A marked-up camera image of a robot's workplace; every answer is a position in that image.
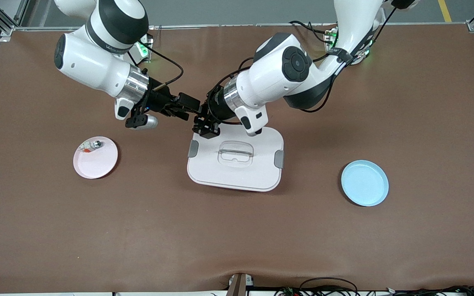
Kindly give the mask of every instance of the small bottle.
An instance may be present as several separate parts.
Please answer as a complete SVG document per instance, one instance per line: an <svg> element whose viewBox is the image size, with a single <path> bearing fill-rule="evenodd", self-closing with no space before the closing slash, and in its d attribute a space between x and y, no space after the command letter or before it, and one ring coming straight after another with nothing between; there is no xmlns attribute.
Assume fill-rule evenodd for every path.
<svg viewBox="0 0 474 296"><path fill-rule="evenodd" d="M89 153L103 146L103 143L100 141L85 141L79 147L78 150L81 152Z"/></svg>

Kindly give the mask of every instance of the yellow floor line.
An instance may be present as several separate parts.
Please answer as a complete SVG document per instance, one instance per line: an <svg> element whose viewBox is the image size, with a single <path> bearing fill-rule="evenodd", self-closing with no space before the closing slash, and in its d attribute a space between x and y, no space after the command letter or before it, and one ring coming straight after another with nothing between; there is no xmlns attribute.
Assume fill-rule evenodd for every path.
<svg viewBox="0 0 474 296"><path fill-rule="evenodd" d="M446 21L446 23L451 23L452 20L449 11L447 10L446 0L438 0L438 4L440 5L440 10L444 16L444 21Z"/></svg>

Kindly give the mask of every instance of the brown surface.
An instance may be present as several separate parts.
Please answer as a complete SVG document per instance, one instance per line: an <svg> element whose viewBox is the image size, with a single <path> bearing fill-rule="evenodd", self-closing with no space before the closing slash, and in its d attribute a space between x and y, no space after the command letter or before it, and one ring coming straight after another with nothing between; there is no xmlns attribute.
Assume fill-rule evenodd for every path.
<svg viewBox="0 0 474 296"><path fill-rule="evenodd" d="M172 91L203 99L279 30L295 32L166 30L156 48L186 70ZM464 25L389 26L321 112L270 104L286 169L269 193L193 183L192 123L124 129L113 99L55 69L59 36L15 32L0 46L0 292L220 289L235 272L259 285L474 284L474 34ZM297 36L321 55L307 32ZM176 71L155 59L150 73ZM115 140L122 158L110 176L85 180L73 152L96 135ZM356 159L389 176L381 205L342 196L339 174Z"/></svg>

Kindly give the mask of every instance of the pink plate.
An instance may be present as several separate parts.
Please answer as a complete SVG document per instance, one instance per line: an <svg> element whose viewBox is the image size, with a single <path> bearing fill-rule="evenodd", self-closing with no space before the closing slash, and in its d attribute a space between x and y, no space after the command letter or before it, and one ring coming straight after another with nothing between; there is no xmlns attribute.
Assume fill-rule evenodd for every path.
<svg viewBox="0 0 474 296"><path fill-rule="evenodd" d="M100 141L103 146L93 152L85 153L80 150L74 152L74 170L83 178L101 178L111 172L118 160L116 144L106 137L92 137L86 141Z"/></svg>

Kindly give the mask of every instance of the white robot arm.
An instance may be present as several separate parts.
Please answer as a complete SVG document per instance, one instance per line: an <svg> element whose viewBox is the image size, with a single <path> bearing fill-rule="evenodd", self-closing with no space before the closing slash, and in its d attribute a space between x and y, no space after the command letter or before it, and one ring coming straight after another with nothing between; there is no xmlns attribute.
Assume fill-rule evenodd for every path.
<svg viewBox="0 0 474 296"><path fill-rule="evenodd" d="M139 0L55 2L67 15L88 18L84 26L58 41L54 61L62 73L113 96L119 120L126 119L131 111L126 127L156 126L156 118L144 114L149 110L183 120L188 119L188 113L194 113L193 131L210 138L219 135L219 123L235 116L248 135L260 133L268 122L266 103L281 97L296 109L315 106L342 69L370 46L380 25L376 16L382 4L391 2L393 7L406 9L418 0L335 0L341 37L319 67L294 35L278 33L256 50L249 69L233 77L225 87L213 88L203 105L183 93L171 95L166 84L122 60L120 55L149 27Z"/></svg>
<svg viewBox="0 0 474 296"><path fill-rule="evenodd" d="M77 4L56 0L56 5L70 16L87 17L81 28L60 37L56 67L77 82L114 97L115 116L125 119L149 81L138 67L120 56L147 33L144 7L139 0L78 0Z"/></svg>
<svg viewBox="0 0 474 296"><path fill-rule="evenodd" d="M228 82L224 99L254 135L268 122L265 104L284 97L288 106L308 109L327 92L331 81L372 40L382 0L335 0L340 38L318 67L297 38L275 34L256 51L250 69Z"/></svg>

